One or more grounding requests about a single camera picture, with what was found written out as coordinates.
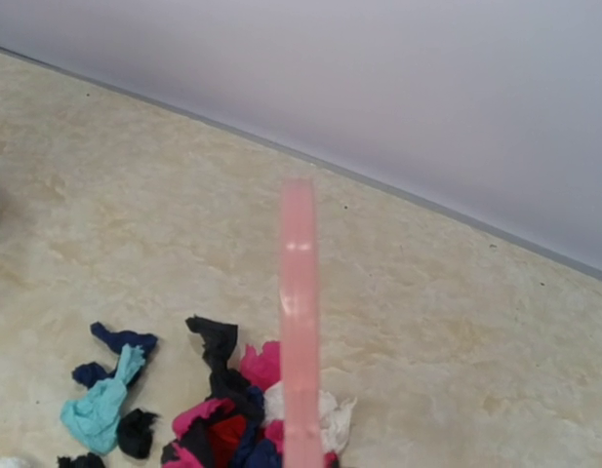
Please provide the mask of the light blue paper scrap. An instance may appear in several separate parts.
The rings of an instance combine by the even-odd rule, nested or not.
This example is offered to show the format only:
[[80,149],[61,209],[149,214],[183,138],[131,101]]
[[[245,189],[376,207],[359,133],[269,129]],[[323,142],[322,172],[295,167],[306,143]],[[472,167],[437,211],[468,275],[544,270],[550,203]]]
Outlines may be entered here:
[[113,377],[97,381],[85,396],[62,406],[60,421],[89,451],[106,455],[116,447],[120,409],[128,384],[145,364],[143,354],[140,346],[125,344]]

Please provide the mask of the pile of coloured paper scraps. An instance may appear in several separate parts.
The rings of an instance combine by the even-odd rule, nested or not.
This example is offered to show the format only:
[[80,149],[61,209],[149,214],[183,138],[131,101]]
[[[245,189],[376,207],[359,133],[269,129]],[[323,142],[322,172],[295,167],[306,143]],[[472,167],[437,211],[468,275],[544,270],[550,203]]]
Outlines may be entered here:
[[[162,449],[161,466],[283,466],[285,413],[279,342],[268,341],[262,348],[247,346],[239,368],[233,369],[228,361],[237,345],[237,326],[198,316],[187,319],[186,324],[203,340],[202,358],[211,370],[211,393],[173,420],[174,438]],[[128,384],[128,393],[150,357]],[[146,460],[158,416],[144,409],[124,411],[124,403],[114,449],[136,460]],[[63,456],[58,464],[101,467],[103,456],[88,451],[76,458]]]

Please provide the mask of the pink hand brush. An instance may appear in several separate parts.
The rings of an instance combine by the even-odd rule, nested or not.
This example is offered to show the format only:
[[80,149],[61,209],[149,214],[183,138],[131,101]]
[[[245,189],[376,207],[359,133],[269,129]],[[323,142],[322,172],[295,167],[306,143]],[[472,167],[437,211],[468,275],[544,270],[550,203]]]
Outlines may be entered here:
[[322,467],[320,314],[313,184],[291,179],[280,200],[279,302],[285,467]]

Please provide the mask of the navy paper scrap far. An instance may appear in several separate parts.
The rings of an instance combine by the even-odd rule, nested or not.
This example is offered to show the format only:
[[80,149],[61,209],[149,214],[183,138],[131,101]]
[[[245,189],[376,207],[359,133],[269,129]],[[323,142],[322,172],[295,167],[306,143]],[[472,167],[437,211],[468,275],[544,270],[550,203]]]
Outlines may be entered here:
[[[113,353],[119,355],[125,345],[139,347],[145,361],[155,351],[158,344],[158,336],[153,333],[138,333],[136,331],[111,331],[101,322],[94,322],[90,325],[92,336],[100,340]],[[72,379],[91,389],[98,381],[113,377],[118,368],[112,371],[106,370],[101,364],[91,362],[76,367],[71,372]]]

